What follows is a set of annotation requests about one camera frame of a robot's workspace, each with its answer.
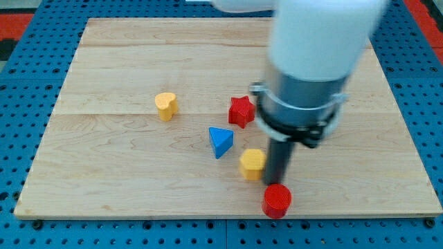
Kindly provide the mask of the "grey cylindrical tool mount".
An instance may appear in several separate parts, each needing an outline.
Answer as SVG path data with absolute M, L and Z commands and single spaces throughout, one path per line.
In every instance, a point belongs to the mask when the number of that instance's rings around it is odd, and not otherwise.
M 335 130 L 347 100 L 347 77 L 303 80 L 266 61 L 264 79 L 253 83 L 257 126 L 270 145 L 292 147 L 299 142 L 313 149 Z

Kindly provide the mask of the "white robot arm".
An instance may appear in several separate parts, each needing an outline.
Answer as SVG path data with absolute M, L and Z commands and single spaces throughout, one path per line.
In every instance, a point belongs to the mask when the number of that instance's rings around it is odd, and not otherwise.
M 296 143 L 317 147 L 337 128 L 348 78 L 386 0 L 213 0 L 223 12 L 273 12 L 264 76 L 249 91 L 269 136 L 263 183 L 281 183 Z

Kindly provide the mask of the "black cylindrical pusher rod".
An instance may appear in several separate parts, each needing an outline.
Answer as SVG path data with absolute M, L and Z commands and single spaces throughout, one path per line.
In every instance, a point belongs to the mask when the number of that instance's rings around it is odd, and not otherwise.
M 295 142 L 269 140 L 262 177 L 265 185 L 283 182 L 294 147 Z

